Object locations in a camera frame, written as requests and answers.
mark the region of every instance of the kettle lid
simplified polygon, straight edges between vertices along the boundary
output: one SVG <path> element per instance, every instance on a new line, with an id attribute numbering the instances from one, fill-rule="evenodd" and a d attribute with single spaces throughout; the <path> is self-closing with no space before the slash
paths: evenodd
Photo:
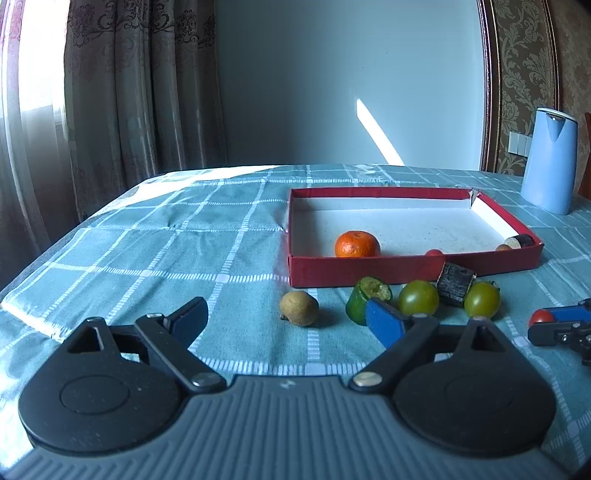
<path id="1" fill-rule="evenodd" d="M 550 113 L 554 116 L 558 116 L 560 118 L 564 118 L 567 120 L 572 120 L 574 123 L 577 123 L 577 121 L 570 115 L 564 113 L 564 112 L 559 112 L 558 110 L 552 110 L 551 108 L 538 108 L 539 112 L 545 112 L 545 113 Z"/>

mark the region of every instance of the light switch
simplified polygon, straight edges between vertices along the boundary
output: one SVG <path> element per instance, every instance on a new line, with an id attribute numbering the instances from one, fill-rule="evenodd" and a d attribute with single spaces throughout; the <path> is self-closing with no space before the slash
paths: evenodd
<path id="1" fill-rule="evenodd" d="M 507 146 L 507 151 L 509 153 L 517 153 L 518 148 L 519 148 L 519 133 L 509 132 L 509 145 Z"/>
<path id="2" fill-rule="evenodd" d="M 533 137 L 529 136 L 529 137 L 525 137 L 525 157 L 529 157 L 530 156 L 530 148 L 531 148 L 531 139 Z"/>
<path id="3" fill-rule="evenodd" d="M 525 135 L 519 134 L 519 144 L 517 145 L 517 154 L 525 157 L 525 142 L 527 137 Z"/>

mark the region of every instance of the red cherry tomato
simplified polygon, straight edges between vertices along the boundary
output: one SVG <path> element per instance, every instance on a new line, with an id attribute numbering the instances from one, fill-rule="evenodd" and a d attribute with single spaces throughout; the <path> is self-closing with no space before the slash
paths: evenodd
<path id="1" fill-rule="evenodd" d="M 527 324 L 527 328 L 531 327 L 535 323 L 544 323 L 544 322 L 555 322 L 554 315 L 552 315 L 548 310 L 540 309 L 536 310 L 531 318 L 529 323 Z"/>

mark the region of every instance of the orange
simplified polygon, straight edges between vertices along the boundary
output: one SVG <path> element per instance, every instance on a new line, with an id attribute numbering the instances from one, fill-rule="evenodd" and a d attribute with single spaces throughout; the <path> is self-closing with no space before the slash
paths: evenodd
<path id="1" fill-rule="evenodd" d="M 351 230 L 337 238 L 335 255 L 337 257 L 378 257 L 379 242 L 371 233 Z"/>

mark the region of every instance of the screw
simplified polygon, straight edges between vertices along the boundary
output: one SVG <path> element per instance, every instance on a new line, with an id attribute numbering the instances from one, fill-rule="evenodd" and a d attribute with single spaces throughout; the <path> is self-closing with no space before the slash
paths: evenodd
<path id="1" fill-rule="evenodd" d="M 222 377 L 220 377 L 217 373 L 215 372 L 207 372 L 207 373 L 202 373 L 202 374 L 197 374 L 194 375 L 191 378 L 191 383 L 193 385 L 195 385 L 196 387 L 213 387 L 214 385 L 217 385 L 218 383 L 220 383 L 222 380 Z"/>
<path id="2" fill-rule="evenodd" d="M 382 376 L 376 372 L 359 372 L 353 377 L 358 387 L 374 387 L 382 382 Z"/>

